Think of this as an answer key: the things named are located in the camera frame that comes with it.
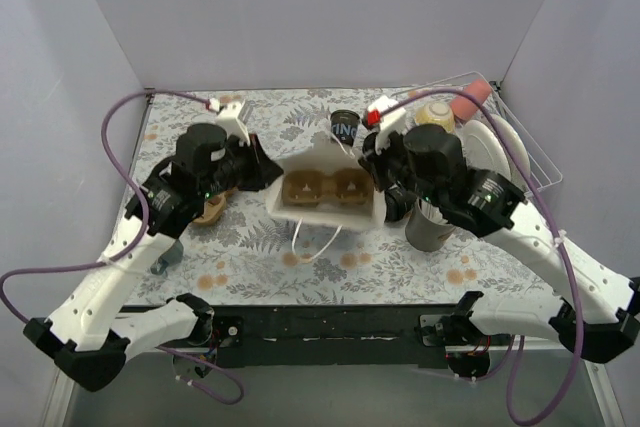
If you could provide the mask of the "single brown cup carrier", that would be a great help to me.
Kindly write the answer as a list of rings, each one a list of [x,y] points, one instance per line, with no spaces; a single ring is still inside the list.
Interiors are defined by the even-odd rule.
[[[373,193],[373,181],[362,169],[344,168],[331,174],[298,170],[284,176],[281,198],[285,205],[294,207],[317,207],[321,203],[365,205]]]

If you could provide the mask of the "light blue paper bag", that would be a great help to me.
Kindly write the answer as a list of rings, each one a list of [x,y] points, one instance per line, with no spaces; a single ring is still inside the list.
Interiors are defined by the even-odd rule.
[[[283,173],[265,191],[265,205],[275,220],[295,224],[291,249],[301,227],[329,227],[332,244],[344,230],[369,231],[383,226],[386,203],[349,146],[332,133],[304,151],[277,161]]]

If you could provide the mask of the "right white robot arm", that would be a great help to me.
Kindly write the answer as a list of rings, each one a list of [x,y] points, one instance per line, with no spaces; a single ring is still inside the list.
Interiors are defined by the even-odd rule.
[[[605,364],[639,338],[639,281],[586,254],[545,219],[503,175],[471,167],[459,138],[426,124],[405,134],[369,134],[359,164],[385,190],[398,185],[434,205],[444,219],[517,259],[552,294],[538,300],[463,295],[442,335],[475,344],[496,334],[557,341],[580,358]]]

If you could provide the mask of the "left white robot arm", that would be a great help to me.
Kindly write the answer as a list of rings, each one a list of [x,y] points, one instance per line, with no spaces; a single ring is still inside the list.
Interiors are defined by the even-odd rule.
[[[178,137],[174,155],[157,164],[126,205],[103,251],[68,299],[23,333],[69,378],[89,392],[109,383],[135,356],[174,340],[205,345],[213,309],[182,294],[137,319],[119,318],[142,276],[204,212],[207,201],[232,189],[258,192],[283,173],[254,133],[198,123]]]

